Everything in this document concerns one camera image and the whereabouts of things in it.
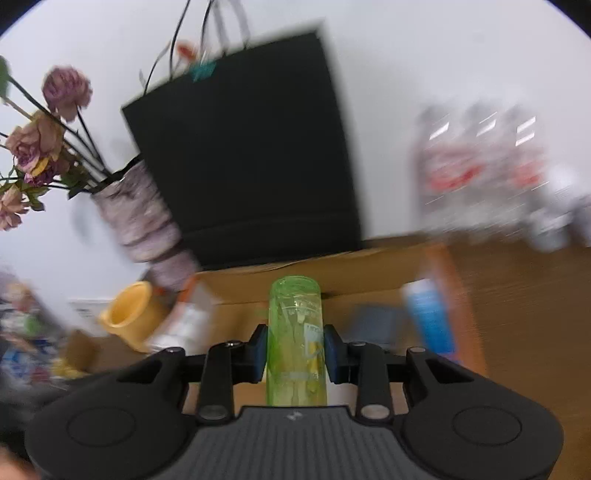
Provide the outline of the white clear bottle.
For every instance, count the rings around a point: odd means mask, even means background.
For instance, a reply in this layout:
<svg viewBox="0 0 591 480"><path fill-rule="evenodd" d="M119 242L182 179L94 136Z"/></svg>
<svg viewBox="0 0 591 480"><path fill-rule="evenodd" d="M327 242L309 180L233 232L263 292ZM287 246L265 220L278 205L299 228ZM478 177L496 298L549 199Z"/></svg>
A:
<svg viewBox="0 0 591 480"><path fill-rule="evenodd" d="M204 353L211 333L214 296L194 275L176 297L166 319L146 341L151 352L180 347L188 355Z"/></svg>

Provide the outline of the purple ceramic vase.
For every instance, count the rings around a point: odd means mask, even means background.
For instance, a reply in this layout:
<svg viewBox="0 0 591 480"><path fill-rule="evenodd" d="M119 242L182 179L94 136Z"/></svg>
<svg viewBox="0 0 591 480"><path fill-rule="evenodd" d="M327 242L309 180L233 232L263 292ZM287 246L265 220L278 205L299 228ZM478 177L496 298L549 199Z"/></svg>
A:
<svg viewBox="0 0 591 480"><path fill-rule="evenodd" d="M92 195L129 260L147 267L147 278L178 292L197 272L197 262L182 245L181 232L139 156L101 183Z"/></svg>

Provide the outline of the pack of water bottles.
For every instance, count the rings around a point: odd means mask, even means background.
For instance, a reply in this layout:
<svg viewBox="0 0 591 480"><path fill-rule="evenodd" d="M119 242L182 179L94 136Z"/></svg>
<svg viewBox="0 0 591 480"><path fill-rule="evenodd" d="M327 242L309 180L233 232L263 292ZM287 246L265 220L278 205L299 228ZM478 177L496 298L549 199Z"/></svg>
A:
<svg viewBox="0 0 591 480"><path fill-rule="evenodd" d="M416 147L420 226L431 238L519 238L546 177L542 128L523 105L432 104Z"/></svg>

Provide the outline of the yellow ceramic mug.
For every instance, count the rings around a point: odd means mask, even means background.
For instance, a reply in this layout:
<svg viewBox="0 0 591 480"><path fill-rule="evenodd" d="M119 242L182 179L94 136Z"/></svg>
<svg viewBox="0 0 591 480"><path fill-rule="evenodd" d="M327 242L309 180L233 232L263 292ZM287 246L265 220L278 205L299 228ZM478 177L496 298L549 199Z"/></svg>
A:
<svg viewBox="0 0 591 480"><path fill-rule="evenodd" d="M147 281L123 289L98 315L101 326L133 350L148 353L148 340L170 312Z"/></svg>

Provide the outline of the dried pink roses bouquet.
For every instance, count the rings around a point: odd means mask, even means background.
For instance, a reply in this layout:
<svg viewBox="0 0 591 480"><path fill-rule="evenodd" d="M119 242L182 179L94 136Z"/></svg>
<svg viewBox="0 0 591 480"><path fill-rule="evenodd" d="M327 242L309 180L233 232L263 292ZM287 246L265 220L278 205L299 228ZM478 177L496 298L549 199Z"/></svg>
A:
<svg viewBox="0 0 591 480"><path fill-rule="evenodd" d="M82 117L92 99L89 78L72 66L55 66L44 77L37 101L1 60L1 101L27 123L1 135L1 149L12 166L1 175L1 229L22 224L30 211L41 212L41 197L50 190L65 191L70 199L88 194L112 228L126 223L129 209L122 189L124 169L114 172L105 160Z"/></svg>

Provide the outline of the blue white tube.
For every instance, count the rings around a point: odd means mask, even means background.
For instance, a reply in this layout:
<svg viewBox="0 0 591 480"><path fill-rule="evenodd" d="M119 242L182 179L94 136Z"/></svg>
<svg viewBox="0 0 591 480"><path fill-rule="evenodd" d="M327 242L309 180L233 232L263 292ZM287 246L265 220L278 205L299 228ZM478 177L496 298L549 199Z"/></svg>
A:
<svg viewBox="0 0 591 480"><path fill-rule="evenodd" d="M407 283L402 288L405 307L424 345L438 355L454 358L457 353L448 308L431 279Z"/></svg>

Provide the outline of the black paper bag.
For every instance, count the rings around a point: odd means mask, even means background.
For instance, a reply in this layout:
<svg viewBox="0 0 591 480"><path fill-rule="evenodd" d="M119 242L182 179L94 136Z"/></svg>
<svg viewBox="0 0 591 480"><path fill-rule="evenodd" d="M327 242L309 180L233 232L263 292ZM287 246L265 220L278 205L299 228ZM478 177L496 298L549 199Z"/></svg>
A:
<svg viewBox="0 0 591 480"><path fill-rule="evenodd" d="M317 31L212 60L128 103L131 135L206 270L358 250L352 162Z"/></svg>

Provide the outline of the green plastic bottle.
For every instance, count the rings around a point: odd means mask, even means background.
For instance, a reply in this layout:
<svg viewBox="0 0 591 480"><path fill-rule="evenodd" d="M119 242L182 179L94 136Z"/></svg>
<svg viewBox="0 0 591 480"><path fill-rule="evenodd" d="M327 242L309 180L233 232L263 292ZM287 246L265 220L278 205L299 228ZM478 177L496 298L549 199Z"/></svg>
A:
<svg viewBox="0 0 591 480"><path fill-rule="evenodd" d="M285 276L270 289L266 402L273 407L327 403L321 288L306 276Z"/></svg>

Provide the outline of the orange cardboard shoe box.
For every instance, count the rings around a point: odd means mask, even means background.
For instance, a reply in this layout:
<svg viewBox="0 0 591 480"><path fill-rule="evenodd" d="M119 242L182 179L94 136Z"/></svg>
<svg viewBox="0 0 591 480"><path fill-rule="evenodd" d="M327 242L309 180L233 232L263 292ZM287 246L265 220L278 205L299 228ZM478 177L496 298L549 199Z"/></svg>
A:
<svg viewBox="0 0 591 480"><path fill-rule="evenodd" d="M322 291L322 320L345 335L363 306L405 308L402 288L431 279L448 308L457 353L451 358L477 373L487 372L480 335L459 274L446 247L366 249L289 263L264 264L195 275L215 299L207 348L228 340L245 341L269 317L270 289L285 276L317 281Z"/></svg>

